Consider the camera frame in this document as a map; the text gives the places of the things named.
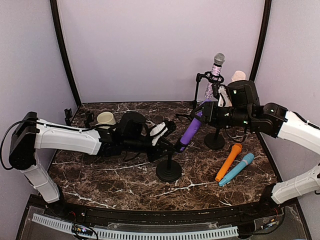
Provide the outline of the black round-base orange mic stand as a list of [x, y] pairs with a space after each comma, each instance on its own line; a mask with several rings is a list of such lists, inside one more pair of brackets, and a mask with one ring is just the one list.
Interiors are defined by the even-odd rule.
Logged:
[[64, 118], [65, 124], [67, 126], [71, 126], [71, 120], [73, 117], [72, 109], [71, 108], [64, 109], [64, 116], [65, 116]]

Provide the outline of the black round-base pink mic stand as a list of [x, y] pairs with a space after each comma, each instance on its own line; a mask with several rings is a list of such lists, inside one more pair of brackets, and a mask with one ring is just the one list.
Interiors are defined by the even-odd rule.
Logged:
[[211, 150], [221, 150], [225, 146], [225, 138], [220, 133], [220, 128], [208, 133], [204, 138], [204, 144]]

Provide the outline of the blue toy microphone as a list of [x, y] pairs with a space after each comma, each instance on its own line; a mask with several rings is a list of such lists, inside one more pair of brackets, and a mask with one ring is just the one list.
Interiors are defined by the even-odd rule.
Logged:
[[242, 160], [229, 172], [227, 173], [222, 180], [219, 181], [218, 185], [223, 187], [228, 184], [232, 179], [234, 179], [244, 168], [250, 165], [255, 156], [253, 153], [246, 154]]

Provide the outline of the orange toy microphone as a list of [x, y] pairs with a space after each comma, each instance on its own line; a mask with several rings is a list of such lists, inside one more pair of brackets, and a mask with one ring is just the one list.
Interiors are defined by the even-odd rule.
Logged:
[[223, 179], [223, 177], [226, 175], [227, 171], [231, 167], [236, 157], [241, 153], [242, 148], [243, 146], [241, 143], [235, 143], [232, 146], [231, 152], [229, 153], [227, 159], [225, 160], [225, 162], [223, 163], [222, 167], [220, 168], [220, 170], [218, 171], [215, 177], [215, 180], [217, 182], [220, 182]]

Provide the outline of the black round-base purple mic stand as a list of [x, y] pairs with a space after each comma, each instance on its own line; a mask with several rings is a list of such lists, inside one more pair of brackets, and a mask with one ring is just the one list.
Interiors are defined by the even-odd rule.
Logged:
[[157, 177], [167, 183], [173, 183], [182, 176], [181, 165], [173, 160], [175, 148], [167, 143], [162, 143], [161, 148], [165, 150], [163, 155], [167, 156], [167, 160], [161, 161], [155, 170]]

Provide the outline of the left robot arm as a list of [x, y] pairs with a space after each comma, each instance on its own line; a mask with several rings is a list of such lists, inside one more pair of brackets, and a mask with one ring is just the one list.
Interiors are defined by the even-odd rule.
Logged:
[[60, 218], [67, 218], [72, 210], [65, 203], [61, 188], [41, 166], [37, 150], [55, 149], [100, 157], [119, 156], [123, 152], [146, 154], [150, 163], [166, 156], [167, 160], [156, 167], [157, 177], [172, 183], [182, 175], [180, 164], [172, 159], [176, 151], [174, 145], [166, 139], [176, 129], [173, 121], [164, 120], [148, 127], [142, 114], [127, 112], [114, 125], [102, 123], [78, 128], [45, 121], [31, 111], [8, 129], [13, 130], [8, 156], [10, 167], [4, 169], [19, 170]]

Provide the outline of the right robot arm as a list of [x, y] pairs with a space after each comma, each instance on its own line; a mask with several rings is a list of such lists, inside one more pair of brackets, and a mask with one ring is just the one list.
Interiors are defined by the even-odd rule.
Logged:
[[[176, 143], [176, 149], [182, 152], [201, 124], [217, 129], [240, 127], [250, 132], [264, 133], [273, 138], [294, 142], [315, 153], [320, 152], [320, 128], [304, 119], [298, 113], [270, 102], [261, 105], [255, 83], [249, 80], [234, 81], [226, 86], [230, 106], [220, 106], [216, 101], [204, 101], [191, 112], [196, 120]], [[288, 200], [308, 194], [320, 193], [320, 166], [284, 182], [273, 183], [265, 187], [260, 202], [255, 205], [255, 213], [266, 217]]]

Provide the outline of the black round-base blue mic stand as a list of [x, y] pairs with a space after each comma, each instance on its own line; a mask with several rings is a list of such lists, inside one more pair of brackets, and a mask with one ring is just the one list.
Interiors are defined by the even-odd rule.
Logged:
[[94, 113], [92, 111], [86, 111], [85, 112], [85, 120], [84, 120], [84, 126], [89, 129], [91, 128], [91, 123], [94, 122]]

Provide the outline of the pink toy microphone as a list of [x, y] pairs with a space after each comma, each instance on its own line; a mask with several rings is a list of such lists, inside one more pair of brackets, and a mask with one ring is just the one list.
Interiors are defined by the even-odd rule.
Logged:
[[232, 82], [246, 80], [246, 73], [241, 70], [236, 70], [231, 77]]

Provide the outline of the purple toy microphone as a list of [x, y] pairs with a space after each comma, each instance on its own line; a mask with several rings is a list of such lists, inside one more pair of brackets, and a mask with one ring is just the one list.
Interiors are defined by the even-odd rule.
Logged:
[[191, 111], [190, 115], [192, 116], [192, 121], [183, 136], [175, 144], [175, 150], [177, 153], [182, 153], [186, 149], [202, 124], [205, 123], [204, 107], [206, 107], [208, 105], [207, 103], [210, 102], [212, 102], [212, 100], [206, 99]]

